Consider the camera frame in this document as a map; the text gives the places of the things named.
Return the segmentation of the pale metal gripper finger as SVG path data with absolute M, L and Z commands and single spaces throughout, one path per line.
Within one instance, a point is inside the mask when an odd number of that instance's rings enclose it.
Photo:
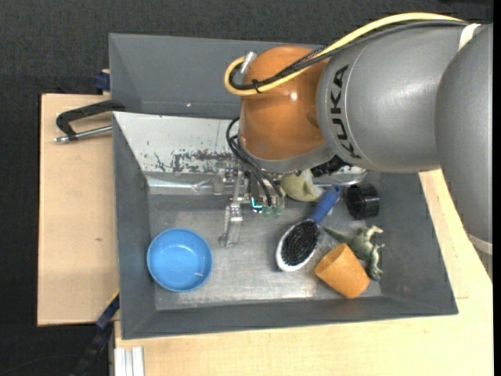
M 217 163 L 214 170 L 214 178 L 212 181 L 212 191 L 213 194 L 223 194 L 225 191 L 225 174 L 226 174 L 226 163 Z
M 231 204 L 225 208 L 225 225 L 218 242 L 222 247 L 230 247 L 240 242 L 243 227 L 243 211 L 239 204 Z

